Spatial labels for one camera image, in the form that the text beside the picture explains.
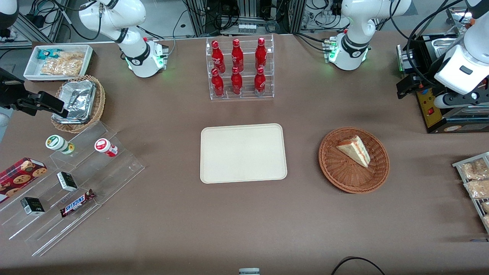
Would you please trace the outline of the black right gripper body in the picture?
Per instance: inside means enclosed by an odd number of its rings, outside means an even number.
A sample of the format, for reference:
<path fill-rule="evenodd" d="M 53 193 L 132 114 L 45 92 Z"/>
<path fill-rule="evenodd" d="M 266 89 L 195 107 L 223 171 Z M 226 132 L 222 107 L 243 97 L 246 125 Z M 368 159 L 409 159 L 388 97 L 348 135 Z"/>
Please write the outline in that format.
<path fill-rule="evenodd" d="M 17 100 L 26 96 L 24 81 L 0 68 L 0 106 L 10 108 L 10 105 L 16 104 Z"/>

